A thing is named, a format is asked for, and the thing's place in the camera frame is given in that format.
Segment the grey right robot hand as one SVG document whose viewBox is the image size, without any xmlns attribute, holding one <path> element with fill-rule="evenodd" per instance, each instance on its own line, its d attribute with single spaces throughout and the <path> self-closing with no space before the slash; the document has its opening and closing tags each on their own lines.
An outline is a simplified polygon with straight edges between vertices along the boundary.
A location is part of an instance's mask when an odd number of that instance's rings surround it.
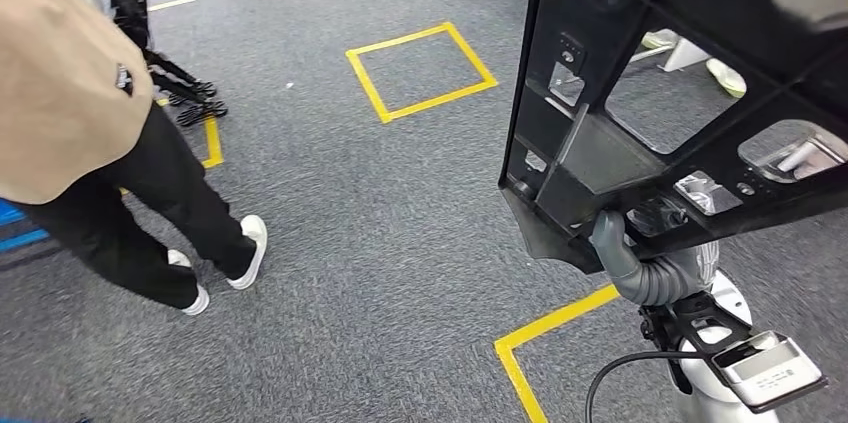
<svg viewBox="0 0 848 423">
<path fill-rule="evenodd" d="M 590 242 L 618 293 L 640 306 L 662 306 L 711 288 L 720 257 L 716 241 L 648 261 L 637 258 L 625 241 L 621 214 L 601 212 Z"/>
</svg>

